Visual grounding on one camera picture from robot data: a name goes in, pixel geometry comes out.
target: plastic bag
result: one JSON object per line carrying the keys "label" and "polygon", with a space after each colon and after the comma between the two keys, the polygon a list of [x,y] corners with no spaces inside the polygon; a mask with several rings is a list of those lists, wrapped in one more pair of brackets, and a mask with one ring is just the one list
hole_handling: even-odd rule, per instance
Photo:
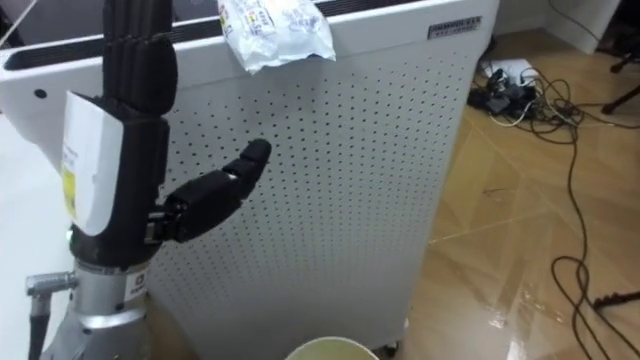
{"label": "plastic bag", "polygon": [[251,74],[311,55],[336,59],[327,19],[310,0],[218,0],[218,10],[227,43]]}

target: perforated panel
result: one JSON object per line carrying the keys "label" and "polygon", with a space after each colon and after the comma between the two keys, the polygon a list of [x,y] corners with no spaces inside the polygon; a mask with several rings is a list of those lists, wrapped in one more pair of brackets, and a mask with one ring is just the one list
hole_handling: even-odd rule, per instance
{"label": "perforated panel", "polygon": [[307,60],[180,92],[163,193],[274,151],[231,219],[153,263],[203,359],[278,359],[313,337],[402,336],[473,60],[424,44]]}

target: robotic hand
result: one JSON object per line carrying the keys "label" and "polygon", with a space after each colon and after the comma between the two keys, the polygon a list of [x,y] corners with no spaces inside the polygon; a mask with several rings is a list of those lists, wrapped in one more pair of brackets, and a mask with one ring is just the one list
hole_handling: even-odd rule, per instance
{"label": "robotic hand", "polygon": [[[150,356],[146,271],[163,241],[191,240],[246,199],[271,153],[254,140],[239,158],[158,204],[174,104],[171,0],[106,0],[103,95],[68,93],[61,175],[73,220],[73,272],[32,276],[29,359],[140,360]],[[70,289],[67,314],[41,355],[51,294]]]}

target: black stand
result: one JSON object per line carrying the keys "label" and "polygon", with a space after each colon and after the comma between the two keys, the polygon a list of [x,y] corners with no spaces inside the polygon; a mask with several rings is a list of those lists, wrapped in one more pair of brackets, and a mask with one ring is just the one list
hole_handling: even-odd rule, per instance
{"label": "black stand", "polygon": [[[629,52],[622,58],[622,60],[613,65],[611,67],[611,72],[614,74],[618,74],[620,71],[622,71],[622,69],[627,66],[627,64],[631,63],[631,62],[637,62],[638,61],[638,57],[640,56],[640,43],[636,43],[634,44],[630,50],[628,50]],[[606,104],[605,106],[602,107],[602,113],[606,114],[606,115],[611,115],[613,114],[613,112],[622,104],[626,103],[627,101],[633,99],[634,97],[636,97],[638,94],[640,94],[640,86],[636,87],[635,89],[629,91],[628,93],[622,95],[619,99]]]}
{"label": "black stand", "polygon": [[618,293],[613,293],[611,295],[607,295],[599,299],[596,299],[593,302],[593,309],[596,311],[600,311],[602,308],[605,308],[605,307],[622,305],[630,301],[636,301],[636,300],[640,300],[640,291],[636,291],[629,294],[622,294],[622,295]]}
{"label": "black stand", "polygon": [[613,114],[613,112],[622,104],[626,103],[627,101],[633,99],[634,97],[636,97],[638,94],[640,94],[640,86],[637,86],[635,89],[629,91],[628,93],[622,95],[619,99],[615,100],[614,102],[611,102],[609,104],[606,104],[605,106],[602,107],[602,113],[606,114],[606,115],[611,115]]}

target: metal cylinder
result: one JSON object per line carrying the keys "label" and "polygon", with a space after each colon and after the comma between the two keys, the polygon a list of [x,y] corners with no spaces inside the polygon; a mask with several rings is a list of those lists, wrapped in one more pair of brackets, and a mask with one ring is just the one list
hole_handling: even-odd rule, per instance
{"label": "metal cylinder", "polygon": [[39,296],[71,289],[76,285],[78,279],[73,272],[33,275],[27,277],[26,291],[28,296]]}
{"label": "metal cylinder", "polygon": [[78,286],[72,290],[71,309],[86,328],[98,329],[134,322],[145,315],[148,263],[119,268],[77,262]]}

